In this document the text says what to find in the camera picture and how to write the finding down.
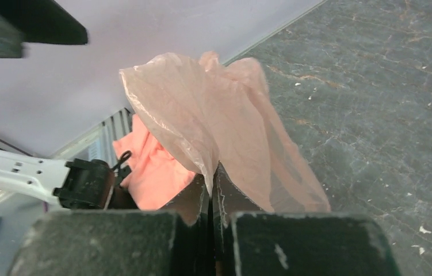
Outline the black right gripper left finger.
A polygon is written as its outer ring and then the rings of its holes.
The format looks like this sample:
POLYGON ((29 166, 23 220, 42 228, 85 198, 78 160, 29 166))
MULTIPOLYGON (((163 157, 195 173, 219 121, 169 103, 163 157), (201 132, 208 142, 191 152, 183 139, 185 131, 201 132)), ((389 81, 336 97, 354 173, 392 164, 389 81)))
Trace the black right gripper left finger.
POLYGON ((162 210, 178 215, 171 275, 204 275, 207 271, 209 194, 197 174, 162 210))

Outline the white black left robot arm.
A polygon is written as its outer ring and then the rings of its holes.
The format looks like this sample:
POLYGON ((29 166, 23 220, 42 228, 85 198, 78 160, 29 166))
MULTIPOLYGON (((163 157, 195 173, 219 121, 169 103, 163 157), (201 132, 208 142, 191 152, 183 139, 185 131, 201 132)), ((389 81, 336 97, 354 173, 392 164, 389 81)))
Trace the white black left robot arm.
MULTIPOLYGON (((0 58, 20 59, 24 43, 86 45, 86 28, 55 1, 0 1, 0 58)), ((135 204, 120 187, 130 152, 116 155, 113 142, 131 130, 122 109, 59 159, 30 156, 0 141, 0 190, 31 196, 67 209, 129 209, 135 204)))

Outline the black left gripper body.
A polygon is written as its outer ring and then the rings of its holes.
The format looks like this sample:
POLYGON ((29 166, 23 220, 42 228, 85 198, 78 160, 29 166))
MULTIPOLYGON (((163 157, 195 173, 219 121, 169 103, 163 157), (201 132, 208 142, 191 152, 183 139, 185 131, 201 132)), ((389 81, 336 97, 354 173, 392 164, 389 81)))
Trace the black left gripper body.
POLYGON ((86 45, 88 32, 56 1, 0 0, 0 58, 22 58, 25 43, 86 45))

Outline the translucent pink trash bag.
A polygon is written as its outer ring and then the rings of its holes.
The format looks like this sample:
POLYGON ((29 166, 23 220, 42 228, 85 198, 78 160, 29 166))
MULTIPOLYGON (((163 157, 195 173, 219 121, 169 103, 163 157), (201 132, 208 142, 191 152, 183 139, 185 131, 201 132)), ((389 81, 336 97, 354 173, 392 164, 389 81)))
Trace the translucent pink trash bag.
POLYGON ((161 145, 211 188, 222 165, 267 212, 329 212, 328 198, 270 100, 265 72, 247 57, 176 53, 120 70, 125 95, 161 145))

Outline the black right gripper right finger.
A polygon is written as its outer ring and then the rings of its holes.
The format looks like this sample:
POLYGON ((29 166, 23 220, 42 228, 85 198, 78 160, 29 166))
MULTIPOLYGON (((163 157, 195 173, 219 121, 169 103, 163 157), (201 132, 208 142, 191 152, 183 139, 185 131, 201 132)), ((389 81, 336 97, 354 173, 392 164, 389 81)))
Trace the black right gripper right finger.
POLYGON ((252 217, 261 208, 231 181, 220 163, 212 193, 216 272, 218 275, 266 275, 263 260, 267 248, 252 217))

